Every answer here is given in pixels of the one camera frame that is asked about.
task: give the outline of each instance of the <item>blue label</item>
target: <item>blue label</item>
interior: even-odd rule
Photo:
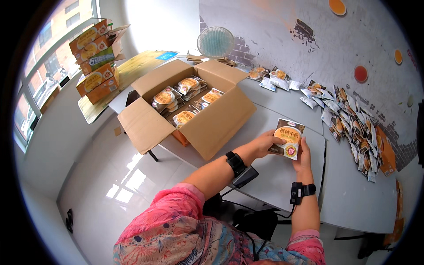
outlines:
[[[175,57],[175,55],[177,55],[177,54],[178,53],[167,52],[167,53],[164,53],[164,54],[156,57],[156,59],[159,59],[159,60],[169,60],[172,57]]]

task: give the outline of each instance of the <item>orange circle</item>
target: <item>orange circle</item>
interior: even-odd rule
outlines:
[[[329,0],[328,5],[330,6],[331,11],[338,15],[343,16],[346,14],[346,6],[340,0]]]
[[[402,63],[402,53],[399,50],[395,51],[395,61],[397,64]]]

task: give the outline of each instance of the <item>pile of milk pouches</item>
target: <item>pile of milk pouches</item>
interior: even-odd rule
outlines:
[[[311,80],[307,89],[300,89],[300,99],[312,109],[323,108],[322,121],[337,142],[343,137],[350,143],[351,152],[358,170],[368,181],[375,182],[375,176],[382,165],[381,139],[377,139],[371,112],[360,106],[360,99],[346,94],[344,88],[325,87]]]

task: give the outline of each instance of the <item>table leg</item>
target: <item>table leg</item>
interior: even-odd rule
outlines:
[[[152,152],[152,150],[147,151],[152,157],[153,159],[158,162],[158,158],[155,156],[155,154]]]

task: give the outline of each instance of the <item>person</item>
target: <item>person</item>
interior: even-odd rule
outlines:
[[[273,133],[274,130],[267,131],[233,152],[248,167],[256,159],[275,154],[268,151],[272,144],[285,144],[285,140],[274,137]],[[296,206],[291,237],[285,248],[203,216],[205,200],[214,197],[234,179],[226,158],[222,156],[197,169],[172,189],[158,192],[150,207],[131,221],[114,245],[114,263],[325,264],[315,194],[303,197],[301,204]],[[314,183],[305,137],[301,139],[293,167],[297,182]]]

